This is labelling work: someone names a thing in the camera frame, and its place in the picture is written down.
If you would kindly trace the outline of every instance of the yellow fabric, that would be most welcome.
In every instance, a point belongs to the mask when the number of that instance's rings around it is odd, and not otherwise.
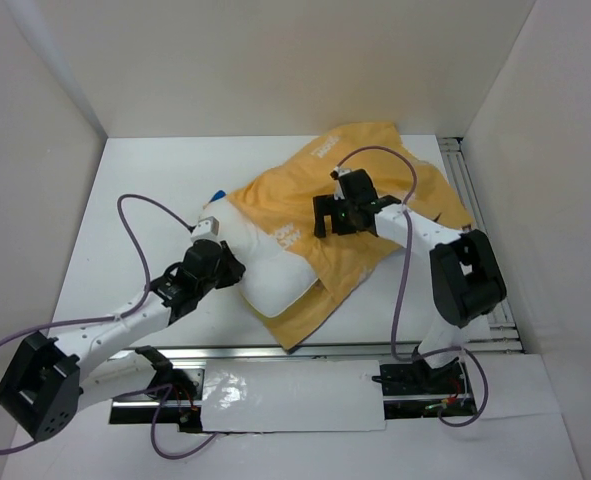
[[[417,171],[418,185],[409,206],[447,227],[462,228],[472,218],[439,170],[406,150],[392,123],[356,123],[316,138],[279,167],[264,172],[227,198],[283,247],[301,255],[319,281],[297,302],[274,318],[258,314],[271,334],[290,350],[313,333],[386,255],[398,248],[370,233],[313,235],[313,197],[335,191],[330,172],[353,150],[382,145],[406,156]],[[397,157],[369,150],[344,165],[365,169],[380,196],[403,198],[412,185],[408,167]]]

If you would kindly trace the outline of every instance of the white panel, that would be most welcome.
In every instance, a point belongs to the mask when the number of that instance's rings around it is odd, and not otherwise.
[[[462,135],[533,0],[38,0],[111,137]]]
[[[311,137],[111,139],[93,185],[55,317],[59,320],[112,312],[142,288],[137,255],[117,216],[115,202],[128,192],[149,195],[189,223],[219,189],[241,188],[264,170],[282,164]],[[404,136],[419,158],[442,165],[434,136]],[[142,202],[125,206],[152,274],[181,259],[186,230]],[[411,262],[400,341],[420,341],[439,315],[428,262]],[[383,260],[311,335],[308,344],[387,342],[402,271],[402,251]],[[471,338],[490,338],[488,322],[471,324]],[[209,293],[197,310],[139,344],[164,346],[275,345],[236,288]]]
[[[3,480],[581,480],[558,414],[462,429],[416,419],[391,421],[377,432],[229,435],[173,462],[155,455],[146,425],[106,425],[108,409],[85,410],[54,440],[11,457]],[[158,437],[168,451],[202,441],[163,427]]]
[[[591,480],[591,0],[540,0],[464,154],[523,338]]]
[[[100,148],[0,2],[0,338],[51,319]]]
[[[384,430],[376,360],[206,364],[202,426],[207,432]]]
[[[539,355],[477,355],[488,377],[488,405],[482,418],[560,413],[557,399]],[[479,407],[484,386],[479,370],[466,358],[475,404]]]

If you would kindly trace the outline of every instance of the white wall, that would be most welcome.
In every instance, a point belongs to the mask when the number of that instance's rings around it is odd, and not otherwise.
[[[0,2],[0,337],[51,319],[101,148]]]
[[[533,0],[38,0],[112,137],[462,135]]]
[[[538,0],[464,154],[533,350],[591,480],[591,0]]]

